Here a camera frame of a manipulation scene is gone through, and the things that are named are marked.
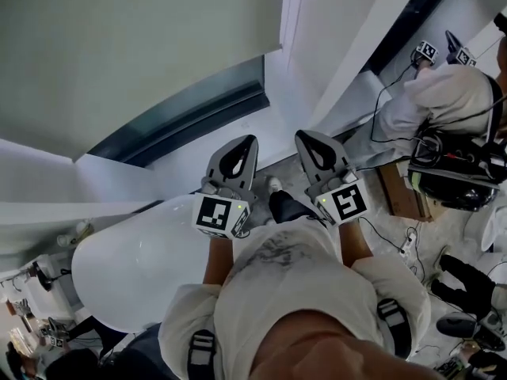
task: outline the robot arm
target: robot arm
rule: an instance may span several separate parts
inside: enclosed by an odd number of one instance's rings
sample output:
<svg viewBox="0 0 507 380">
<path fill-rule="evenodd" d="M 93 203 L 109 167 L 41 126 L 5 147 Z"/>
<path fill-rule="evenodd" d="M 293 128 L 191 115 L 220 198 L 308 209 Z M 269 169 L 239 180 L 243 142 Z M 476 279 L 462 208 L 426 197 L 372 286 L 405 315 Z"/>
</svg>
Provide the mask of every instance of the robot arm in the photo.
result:
<svg viewBox="0 0 507 380">
<path fill-rule="evenodd" d="M 338 141 L 320 132 L 299 130 L 295 145 L 311 185 L 305 193 L 332 225 L 358 219 L 369 211 L 364 180 L 356 176 Z"/>
<path fill-rule="evenodd" d="M 193 205 L 192 224 L 203 234 L 224 239 L 240 236 L 257 199 L 250 189 L 258 151 L 257 138 L 245 135 L 212 155 Z"/>
</svg>

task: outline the forearm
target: forearm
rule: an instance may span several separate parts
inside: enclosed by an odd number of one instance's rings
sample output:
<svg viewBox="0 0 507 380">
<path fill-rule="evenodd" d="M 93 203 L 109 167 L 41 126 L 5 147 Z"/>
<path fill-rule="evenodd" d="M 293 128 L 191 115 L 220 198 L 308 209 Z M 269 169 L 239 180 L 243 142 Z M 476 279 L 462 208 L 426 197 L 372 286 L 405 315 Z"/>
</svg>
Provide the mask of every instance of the forearm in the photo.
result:
<svg viewBox="0 0 507 380">
<path fill-rule="evenodd" d="M 351 268 L 356 260 L 372 257 L 373 253 L 364 240 L 359 220 L 340 225 L 341 258 Z"/>
<path fill-rule="evenodd" d="M 428 61 L 427 59 L 423 59 L 422 61 L 420 61 L 419 64 L 417 65 L 417 71 L 415 74 L 415 78 L 417 79 L 417 77 L 421 73 L 421 70 L 429 69 L 430 67 L 431 67 L 431 62 Z"/>
<path fill-rule="evenodd" d="M 203 284 L 222 286 L 234 264 L 232 241 L 214 237 L 209 242 L 209 256 Z"/>
</svg>

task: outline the hair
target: hair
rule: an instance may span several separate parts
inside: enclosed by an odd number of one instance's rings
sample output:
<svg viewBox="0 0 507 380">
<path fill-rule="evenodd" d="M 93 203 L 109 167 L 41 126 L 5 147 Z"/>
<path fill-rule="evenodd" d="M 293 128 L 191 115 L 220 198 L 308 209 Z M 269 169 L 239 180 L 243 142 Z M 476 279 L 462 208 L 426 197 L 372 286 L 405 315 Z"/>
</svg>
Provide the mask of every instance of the hair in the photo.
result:
<svg viewBox="0 0 507 380">
<path fill-rule="evenodd" d="M 17 380 L 23 380 L 23 374 L 21 372 L 23 360 L 21 359 L 21 355 L 17 353 L 17 350 L 12 342 L 7 344 L 6 358 L 7 364 L 9 365 L 9 369 L 12 371 L 13 376 Z"/>
<path fill-rule="evenodd" d="M 98 357 L 89 349 L 75 349 L 46 369 L 47 380 L 95 380 L 99 378 Z"/>
</svg>

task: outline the hand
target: hand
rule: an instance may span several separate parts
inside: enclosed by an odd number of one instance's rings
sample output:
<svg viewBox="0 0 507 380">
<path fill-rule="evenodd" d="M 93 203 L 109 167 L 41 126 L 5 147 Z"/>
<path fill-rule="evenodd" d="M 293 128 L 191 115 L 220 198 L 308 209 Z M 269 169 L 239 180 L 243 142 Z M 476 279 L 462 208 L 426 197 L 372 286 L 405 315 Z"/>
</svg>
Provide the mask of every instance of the hand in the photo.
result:
<svg viewBox="0 0 507 380">
<path fill-rule="evenodd" d="M 459 351 L 459 357 L 465 362 L 468 362 L 468 360 L 480 350 L 481 348 L 476 342 L 466 342 L 461 348 L 461 351 Z"/>
</svg>

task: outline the shoe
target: shoe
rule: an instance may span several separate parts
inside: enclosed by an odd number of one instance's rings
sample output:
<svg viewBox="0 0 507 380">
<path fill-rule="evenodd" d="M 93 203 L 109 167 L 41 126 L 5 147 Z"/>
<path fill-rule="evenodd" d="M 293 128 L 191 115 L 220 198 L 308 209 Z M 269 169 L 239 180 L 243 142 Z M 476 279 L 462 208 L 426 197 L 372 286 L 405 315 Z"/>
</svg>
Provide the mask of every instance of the shoe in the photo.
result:
<svg viewBox="0 0 507 380">
<path fill-rule="evenodd" d="M 440 278 L 442 277 L 442 272 L 437 272 L 437 273 L 433 273 L 428 279 L 426 279 L 424 282 L 423 282 L 423 286 L 426 287 L 426 290 L 432 294 L 431 292 L 431 285 L 433 284 L 433 282 L 435 280 L 439 280 Z"/>
<path fill-rule="evenodd" d="M 278 177 L 271 176 L 268 180 L 268 193 L 271 196 L 274 192 L 279 192 L 283 190 L 284 186 L 282 185 L 281 180 Z"/>
<path fill-rule="evenodd" d="M 433 264 L 433 267 L 435 268 L 435 270 L 439 271 L 439 272 L 443 272 L 442 268 L 440 267 L 440 259 L 442 259 L 442 256 L 443 255 L 450 255 L 451 254 L 451 246 L 450 245 L 446 245 L 442 248 L 442 250 L 440 251 L 437 259 L 435 260 L 435 263 Z"/>
<path fill-rule="evenodd" d="M 264 225 L 266 226 L 274 226 L 276 225 L 276 221 L 273 218 L 268 218 L 265 220 Z"/>
</svg>

